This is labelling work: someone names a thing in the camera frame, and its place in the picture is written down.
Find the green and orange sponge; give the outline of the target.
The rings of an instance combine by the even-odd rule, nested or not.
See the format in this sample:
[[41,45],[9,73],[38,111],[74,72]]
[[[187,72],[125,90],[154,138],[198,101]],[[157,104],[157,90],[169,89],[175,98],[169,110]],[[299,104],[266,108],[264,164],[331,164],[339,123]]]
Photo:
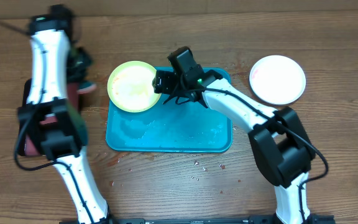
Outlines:
[[94,82],[83,80],[78,84],[77,94],[84,95],[95,91],[97,85]]

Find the yellow plate with green rim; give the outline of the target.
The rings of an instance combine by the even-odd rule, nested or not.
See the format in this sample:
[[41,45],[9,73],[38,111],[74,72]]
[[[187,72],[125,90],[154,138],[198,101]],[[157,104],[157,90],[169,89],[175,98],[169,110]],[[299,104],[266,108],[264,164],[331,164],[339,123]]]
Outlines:
[[161,97],[152,86],[156,72],[156,68],[146,62],[129,61],[120,64],[108,78],[110,100],[119,109],[130,113],[150,109]]

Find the white plate with red streaks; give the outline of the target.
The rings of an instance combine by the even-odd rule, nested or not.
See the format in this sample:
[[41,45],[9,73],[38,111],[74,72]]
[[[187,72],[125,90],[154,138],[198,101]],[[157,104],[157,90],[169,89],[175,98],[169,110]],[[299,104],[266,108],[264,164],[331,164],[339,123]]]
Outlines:
[[272,105],[289,105],[303,94],[306,75],[300,65],[283,55],[269,55],[258,60],[250,70],[253,93]]

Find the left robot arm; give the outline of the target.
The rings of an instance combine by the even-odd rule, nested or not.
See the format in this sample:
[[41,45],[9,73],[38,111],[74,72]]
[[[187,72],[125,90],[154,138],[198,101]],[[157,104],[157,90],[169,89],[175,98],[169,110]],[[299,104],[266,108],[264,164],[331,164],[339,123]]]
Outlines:
[[114,223],[87,160],[88,132],[79,96],[92,90],[85,80],[92,60],[73,38],[74,13],[63,4],[34,16],[25,35],[32,48],[28,95],[17,109],[20,130],[14,148],[19,156],[45,156],[61,175],[75,205],[76,223]]

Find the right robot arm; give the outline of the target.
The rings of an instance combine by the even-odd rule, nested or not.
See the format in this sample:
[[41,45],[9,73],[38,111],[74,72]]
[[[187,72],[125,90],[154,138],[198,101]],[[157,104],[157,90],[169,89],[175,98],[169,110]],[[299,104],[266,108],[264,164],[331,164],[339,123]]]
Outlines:
[[295,111],[276,110],[249,98],[219,72],[205,71],[187,46],[172,52],[168,61],[173,70],[155,72],[154,92],[176,99],[176,104],[180,98],[197,102],[240,126],[249,137],[257,168],[275,187],[276,220],[307,223],[311,212],[306,183],[316,152]]

